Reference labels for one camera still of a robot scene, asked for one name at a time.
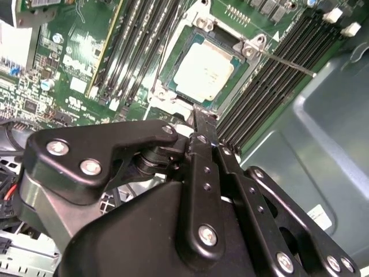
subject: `bolt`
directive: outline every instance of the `bolt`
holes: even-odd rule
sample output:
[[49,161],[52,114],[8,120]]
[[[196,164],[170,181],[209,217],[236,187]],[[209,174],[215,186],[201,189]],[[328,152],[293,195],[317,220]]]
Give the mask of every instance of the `bolt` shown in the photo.
[[333,268],[333,270],[335,270],[337,272],[341,271],[340,265],[338,264],[338,261],[334,257],[328,256],[327,261],[328,261],[329,265]]
[[86,175],[96,176],[101,172],[101,165],[95,160],[84,160],[80,165],[80,169]]
[[349,260],[347,260],[346,258],[341,258],[342,263],[344,264],[344,266],[346,266],[346,268],[350,271],[350,272],[354,272],[355,270],[353,269],[352,264],[350,263]]
[[252,50],[252,49],[248,49],[247,51],[246,51],[246,56],[251,56],[252,54],[254,53],[254,50]]
[[172,128],[171,128],[169,125],[163,126],[163,127],[161,127],[161,128],[162,128],[162,130],[163,130],[164,132],[166,132],[166,133],[168,133],[168,134],[173,134],[173,130],[172,130]]
[[201,29],[204,29],[206,27],[206,20],[199,17],[197,20],[196,20],[196,24],[197,24],[197,27],[198,28],[201,28]]
[[69,147],[62,141],[52,141],[46,145],[47,151],[55,156],[63,156],[69,152]]
[[277,260],[281,268],[287,273],[293,273],[293,264],[291,259],[283,252],[277,253]]
[[255,174],[259,178],[263,178],[264,177],[263,173],[260,170],[258,170],[258,169],[255,169]]
[[206,143],[206,137],[204,137],[203,135],[197,136],[197,139],[202,143]]
[[207,246],[214,246],[217,243],[217,235],[209,226],[202,225],[198,229],[198,235],[201,241]]
[[223,148],[223,152],[224,152],[226,155],[232,155],[232,152],[231,152],[228,148],[226,148],[226,147],[224,147],[224,148]]
[[212,190],[212,186],[209,184],[209,183],[205,183],[204,185],[204,189],[207,191],[207,192],[210,192]]

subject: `ram slot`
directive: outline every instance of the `ram slot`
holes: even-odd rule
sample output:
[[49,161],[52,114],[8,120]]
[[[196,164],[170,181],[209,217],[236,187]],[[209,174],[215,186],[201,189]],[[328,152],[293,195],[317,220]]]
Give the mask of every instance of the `ram slot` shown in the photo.
[[[274,54],[311,69],[338,39],[332,25],[306,11]],[[220,138],[242,147],[281,104],[293,95],[305,75],[276,61],[268,60],[238,103],[220,122]]]
[[108,78],[108,72],[111,68],[111,65],[113,63],[114,58],[118,55],[118,48],[119,45],[122,43],[123,39],[123,32],[124,28],[121,28],[121,26],[124,26],[127,24],[131,13],[133,11],[133,8],[135,7],[135,0],[128,0],[124,2],[125,6],[122,6],[120,9],[121,11],[118,11],[118,18],[117,18],[117,25],[113,24],[111,27],[112,30],[112,38],[108,42],[109,46],[104,49],[104,55],[107,54],[106,57],[108,57],[107,64],[104,65],[104,60],[102,59],[99,65],[99,72],[97,73],[96,77],[94,78],[93,85],[95,86],[102,86],[105,82],[107,82]]
[[[287,51],[294,45],[294,43],[297,41],[298,37],[303,33],[303,31],[308,28],[310,25],[310,19],[306,17],[302,17],[292,28],[289,35],[282,41],[282,43],[279,45],[277,50],[274,52],[275,55],[278,55],[279,57],[285,58],[285,55]],[[251,84],[246,89],[246,92],[243,95],[246,95],[247,93],[252,93],[256,89],[256,87],[260,83],[260,76],[266,76],[271,74],[273,67],[276,65],[274,61],[269,59],[261,71],[258,73],[258,75],[253,79]],[[230,121],[232,121],[235,118],[239,117],[239,113],[242,112],[242,107],[246,104],[247,101],[252,97],[252,95],[246,95],[246,97],[242,97],[240,101],[238,101],[233,108],[224,116],[224,118],[219,123],[217,130],[219,133],[219,136],[222,137],[226,134],[228,131],[228,128],[231,127]]]
[[155,15],[152,17],[155,18],[155,20],[153,23],[150,24],[150,31],[143,32],[144,36],[141,36],[139,41],[140,47],[137,49],[134,55],[131,56],[131,62],[129,63],[127,70],[125,71],[126,73],[122,76],[122,82],[119,84],[118,87],[118,91],[122,91],[123,93],[121,100],[125,101],[127,99],[128,85],[133,77],[134,71],[138,67],[140,59],[142,58],[142,56],[145,55],[145,52],[152,43],[150,37],[152,36],[152,33],[155,31],[155,27],[158,26],[158,24],[160,24],[161,16],[167,14],[168,4],[170,5],[171,3],[170,2],[168,3],[167,1],[162,1],[160,4],[156,5]]
[[[289,61],[296,62],[295,59],[298,56],[300,49],[300,46],[308,45],[309,42],[312,40],[311,31],[315,30],[315,33],[320,31],[320,28],[315,29],[316,26],[310,24],[309,28],[305,30],[305,32],[302,34],[302,36],[299,38],[299,45],[297,47],[292,47],[289,50],[287,50],[283,57]],[[283,71],[286,71],[288,69],[287,66],[285,66],[282,63],[273,61],[274,69],[272,69],[269,74],[263,78],[261,83],[254,88],[251,93],[251,98],[246,101],[243,110],[241,110],[238,114],[238,121],[235,122],[233,130],[227,130],[227,136],[225,139],[228,141],[229,139],[233,139],[235,134],[240,130],[240,128],[244,127],[245,122],[249,119],[249,117],[255,113],[255,109],[257,108],[257,102],[262,102],[264,98],[270,94],[269,92],[274,87],[274,85],[279,81],[280,78],[283,76]]]
[[[325,51],[329,49],[334,40],[324,40],[324,34],[321,35],[321,41],[319,43],[313,44],[310,48],[311,50],[319,49],[316,47],[321,47],[320,53],[309,52],[311,53],[308,57],[307,56],[301,56],[298,60],[301,62],[306,68],[312,69],[316,61],[318,61]],[[305,75],[301,72],[298,72],[295,69],[288,68],[288,73],[285,74],[283,80],[279,83],[278,87],[274,90],[276,91],[276,97],[275,99],[265,102],[263,106],[254,114],[252,118],[249,120],[249,124],[246,128],[243,128],[242,131],[239,132],[238,136],[235,137],[234,140],[232,140],[231,143],[236,145],[243,145],[247,142],[248,139],[251,138],[251,136],[257,131],[258,127],[262,125],[262,123],[265,122],[265,120],[270,116],[273,111],[275,111],[281,104],[284,103],[285,98],[290,97],[293,95],[294,91],[293,89],[298,85],[299,82],[302,81],[302,79],[305,77]]]
[[125,17],[122,24],[122,31],[120,37],[114,47],[113,53],[109,58],[108,65],[106,67],[106,73],[101,81],[100,91],[105,91],[111,86],[111,83],[117,78],[117,70],[124,55],[127,45],[131,39],[131,34],[135,29],[137,18],[144,7],[144,0],[137,0],[130,5],[128,14]]
[[127,73],[127,68],[131,62],[132,57],[134,56],[135,52],[140,45],[137,44],[138,40],[142,36],[142,32],[148,30],[148,19],[152,18],[153,15],[153,8],[152,5],[153,1],[145,1],[145,8],[140,13],[140,16],[135,24],[134,31],[131,34],[131,37],[128,41],[128,45],[125,49],[125,52],[122,55],[121,60],[119,61],[119,65],[115,72],[115,77],[112,79],[109,90],[112,98],[118,96],[121,93],[120,87],[122,82],[124,81],[124,77]]
[[139,72],[137,74],[137,77],[135,78],[134,84],[132,85],[131,88],[127,89],[127,93],[126,93],[126,99],[127,99],[127,104],[129,105],[136,93],[138,92],[140,85],[144,79],[144,77],[146,76],[148,70],[150,69],[150,65],[152,65],[152,63],[155,61],[156,57],[157,57],[157,53],[159,51],[159,48],[161,45],[163,45],[163,43],[165,42],[165,39],[170,36],[170,30],[171,28],[175,28],[175,19],[178,12],[178,7],[179,4],[182,2],[182,0],[175,0],[175,1],[171,1],[170,3],[172,4],[170,7],[168,7],[168,12],[167,14],[169,15],[166,20],[163,20],[163,23],[160,25],[160,29],[161,32],[157,33],[157,36],[154,38],[154,44],[152,47],[150,47],[150,49],[148,49],[148,51],[146,52],[146,57],[139,69]]

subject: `metal rod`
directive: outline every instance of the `metal rod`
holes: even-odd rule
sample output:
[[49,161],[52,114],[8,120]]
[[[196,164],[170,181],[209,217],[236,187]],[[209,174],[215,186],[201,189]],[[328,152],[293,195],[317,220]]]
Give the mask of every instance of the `metal rod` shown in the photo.
[[306,68],[304,68],[300,65],[297,65],[294,62],[290,62],[290,61],[287,61],[285,59],[282,59],[278,56],[275,56],[271,53],[266,52],[265,50],[259,50],[259,52],[262,53],[263,55],[267,56],[270,59],[273,59],[277,62],[283,63],[283,64],[285,64],[285,65],[287,65],[291,68],[297,69],[297,70],[301,71],[302,73],[311,76],[312,78],[315,78],[317,76],[317,74],[315,72],[312,72],[311,70],[308,70],[308,69],[306,69]]

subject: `black cable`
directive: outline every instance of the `black cable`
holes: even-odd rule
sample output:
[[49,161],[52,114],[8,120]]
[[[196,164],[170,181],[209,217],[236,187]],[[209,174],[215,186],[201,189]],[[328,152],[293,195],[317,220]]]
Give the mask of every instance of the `black cable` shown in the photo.
[[133,197],[137,197],[136,192],[133,190],[133,188],[131,187],[131,185],[127,184],[126,185],[128,190],[130,191],[130,193],[132,193]]
[[5,127],[5,136],[7,138],[7,140],[9,141],[9,143],[14,147],[15,150],[18,151],[23,151],[24,148],[16,141],[16,139],[13,136],[13,126],[14,123],[8,123]]
[[114,206],[115,206],[115,208],[117,208],[120,205],[122,205],[122,200],[121,200],[121,196],[119,194],[119,190],[118,190],[118,188],[115,188],[115,189],[112,189],[111,191],[113,193]]

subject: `sticker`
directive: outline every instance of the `sticker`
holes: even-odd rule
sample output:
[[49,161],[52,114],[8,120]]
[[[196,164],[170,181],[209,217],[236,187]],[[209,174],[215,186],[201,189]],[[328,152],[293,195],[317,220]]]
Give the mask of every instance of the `sticker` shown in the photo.
[[85,90],[87,87],[87,83],[83,82],[82,80],[73,77],[70,82],[70,89],[78,91],[81,94],[85,94]]
[[324,231],[332,226],[332,221],[330,221],[327,213],[320,204],[311,209],[307,215]]

